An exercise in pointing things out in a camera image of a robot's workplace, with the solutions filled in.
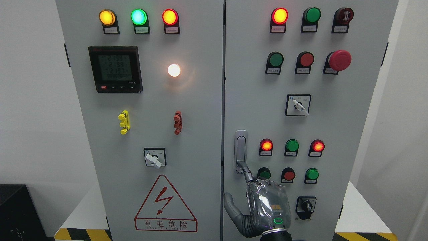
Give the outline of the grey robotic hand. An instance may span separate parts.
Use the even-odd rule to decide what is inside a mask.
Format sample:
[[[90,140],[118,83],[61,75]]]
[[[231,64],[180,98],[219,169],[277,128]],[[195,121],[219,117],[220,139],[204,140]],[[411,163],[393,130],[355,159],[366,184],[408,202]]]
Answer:
[[[285,187],[272,180],[255,178],[246,163],[239,165],[247,184],[250,215],[242,214],[230,193],[224,194],[224,208],[237,230],[246,238],[262,236],[269,229],[285,228],[288,231],[291,212]]]

